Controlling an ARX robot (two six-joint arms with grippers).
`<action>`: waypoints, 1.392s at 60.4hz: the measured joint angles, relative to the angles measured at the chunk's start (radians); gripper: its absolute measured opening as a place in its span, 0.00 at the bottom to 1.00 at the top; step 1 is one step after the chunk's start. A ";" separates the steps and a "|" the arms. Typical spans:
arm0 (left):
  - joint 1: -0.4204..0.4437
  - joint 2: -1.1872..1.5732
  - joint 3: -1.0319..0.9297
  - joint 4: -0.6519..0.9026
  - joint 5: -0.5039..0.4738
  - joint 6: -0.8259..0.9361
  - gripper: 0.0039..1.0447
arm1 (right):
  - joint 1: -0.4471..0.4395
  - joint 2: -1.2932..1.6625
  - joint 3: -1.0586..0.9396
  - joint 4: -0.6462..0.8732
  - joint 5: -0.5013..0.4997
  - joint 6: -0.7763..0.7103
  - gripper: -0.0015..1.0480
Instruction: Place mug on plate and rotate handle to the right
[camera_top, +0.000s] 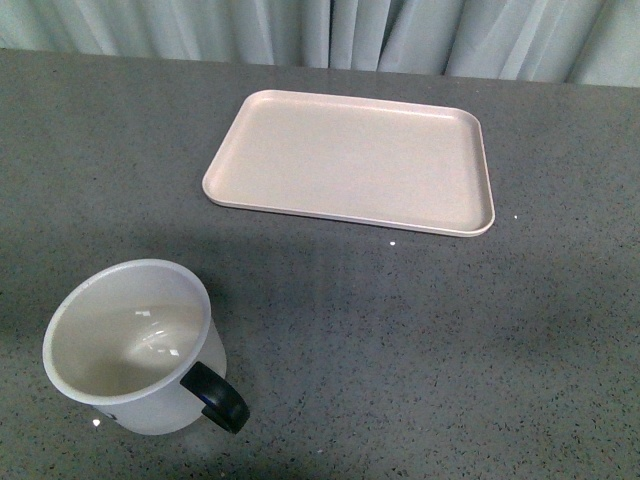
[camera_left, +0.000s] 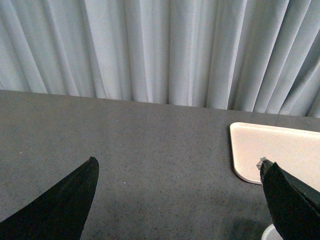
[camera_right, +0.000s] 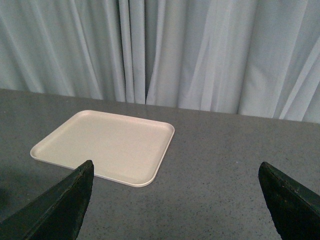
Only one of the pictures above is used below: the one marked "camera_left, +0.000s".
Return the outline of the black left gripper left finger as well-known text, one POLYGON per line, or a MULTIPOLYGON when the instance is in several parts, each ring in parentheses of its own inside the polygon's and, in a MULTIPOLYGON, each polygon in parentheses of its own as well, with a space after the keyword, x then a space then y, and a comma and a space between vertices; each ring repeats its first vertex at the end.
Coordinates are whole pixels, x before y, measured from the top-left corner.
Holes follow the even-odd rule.
POLYGON ((0 223, 2 240, 79 240, 99 178, 90 157, 53 187, 0 223))

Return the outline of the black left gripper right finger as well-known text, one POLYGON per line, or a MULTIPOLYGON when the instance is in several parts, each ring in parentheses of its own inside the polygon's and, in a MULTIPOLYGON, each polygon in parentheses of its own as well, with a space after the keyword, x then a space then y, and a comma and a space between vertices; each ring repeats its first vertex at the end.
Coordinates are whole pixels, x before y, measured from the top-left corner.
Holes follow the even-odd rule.
POLYGON ((273 225, 284 240, 320 238, 320 192, 262 157, 257 164, 273 225))

